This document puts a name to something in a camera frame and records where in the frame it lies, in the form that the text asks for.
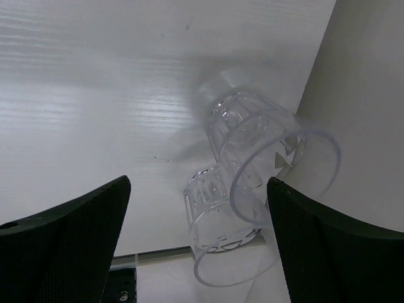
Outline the clear plastic cup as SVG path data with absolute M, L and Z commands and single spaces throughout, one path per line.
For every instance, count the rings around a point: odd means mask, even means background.
M 205 131 L 231 209 L 251 224 L 270 222 L 270 178 L 319 199 L 340 170 L 342 152 L 329 132 L 257 93 L 234 91 L 216 99 Z
M 217 166 L 195 173 L 183 191 L 194 275 L 209 287 L 232 287 L 255 279 L 279 260 L 268 207 L 246 187 L 237 201 L 252 216 L 239 218 Z

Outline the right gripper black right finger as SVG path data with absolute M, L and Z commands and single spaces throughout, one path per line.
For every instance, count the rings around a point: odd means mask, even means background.
M 403 233 L 345 215 L 276 177 L 267 197 L 292 302 L 403 302 Z

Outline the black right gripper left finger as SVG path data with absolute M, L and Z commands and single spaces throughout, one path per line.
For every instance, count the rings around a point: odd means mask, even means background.
M 125 175 L 1 225 L 1 302 L 100 302 L 131 194 Z

